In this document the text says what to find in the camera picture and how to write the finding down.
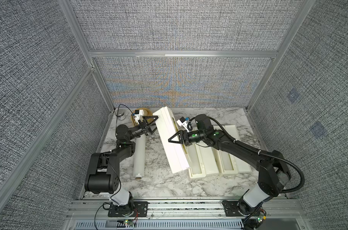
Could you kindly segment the plastic wrap roll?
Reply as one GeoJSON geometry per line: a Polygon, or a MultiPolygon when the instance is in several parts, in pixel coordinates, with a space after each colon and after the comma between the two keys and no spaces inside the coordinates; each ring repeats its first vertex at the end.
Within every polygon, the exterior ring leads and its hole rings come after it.
{"type": "Polygon", "coordinates": [[[136,139],[134,153],[133,176],[140,180],[145,175],[145,156],[146,156],[146,135],[141,135],[136,139]]]}

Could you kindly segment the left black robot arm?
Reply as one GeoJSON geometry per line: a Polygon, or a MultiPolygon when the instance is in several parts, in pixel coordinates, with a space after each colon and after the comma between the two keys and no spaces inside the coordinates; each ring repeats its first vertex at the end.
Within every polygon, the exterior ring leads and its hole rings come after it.
{"type": "Polygon", "coordinates": [[[113,205],[133,210],[133,196],[122,188],[120,163],[134,155],[136,150],[134,139],[143,135],[152,135],[157,130],[152,128],[157,120],[158,116],[144,116],[143,121],[139,121],[134,127],[124,124],[117,126],[116,147],[91,155],[84,182],[85,190],[94,194],[109,193],[113,205]]]}

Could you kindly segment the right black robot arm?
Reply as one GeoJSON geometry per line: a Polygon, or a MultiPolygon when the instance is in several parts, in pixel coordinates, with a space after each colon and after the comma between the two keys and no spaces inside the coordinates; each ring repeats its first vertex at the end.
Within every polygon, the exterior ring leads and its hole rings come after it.
{"type": "Polygon", "coordinates": [[[258,171],[257,184],[238,201],[236,209],[241,215],[248,217],[256,213],[265,201],[288,192],[285,186],[291,179],[291,173],[280,152],[267,152],[245,144],[231,136],[222,125],[215,129],[212,124],[219,122],[205,114],[196,116],[194,120],[197,130],[179,130],[168,142],[190,146],[202,141],[209,147],[237,157],[258,171]]]}

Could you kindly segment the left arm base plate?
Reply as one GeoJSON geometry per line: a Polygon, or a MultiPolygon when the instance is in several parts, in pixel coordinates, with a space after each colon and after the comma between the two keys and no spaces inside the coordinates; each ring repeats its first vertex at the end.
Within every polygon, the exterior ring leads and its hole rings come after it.
{"type": "Polygon", "coordinates": [[[110,218],[135,218],[147,217],[148,202],[134,201],[124,206],[118,206],[111,202],[108,210],[108,217],[110,218]]]}

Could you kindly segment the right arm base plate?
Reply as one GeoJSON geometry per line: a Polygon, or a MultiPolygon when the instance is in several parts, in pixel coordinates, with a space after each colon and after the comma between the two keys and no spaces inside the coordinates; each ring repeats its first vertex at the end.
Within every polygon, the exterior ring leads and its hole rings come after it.
{"type": "Polygon", "coordinates": [[[222,205],[227,217],[248,217],[251,214],[255,216],[266,215],[266,211],[262,207],[251,207],[245,201],[223,200],[222,205]]]}

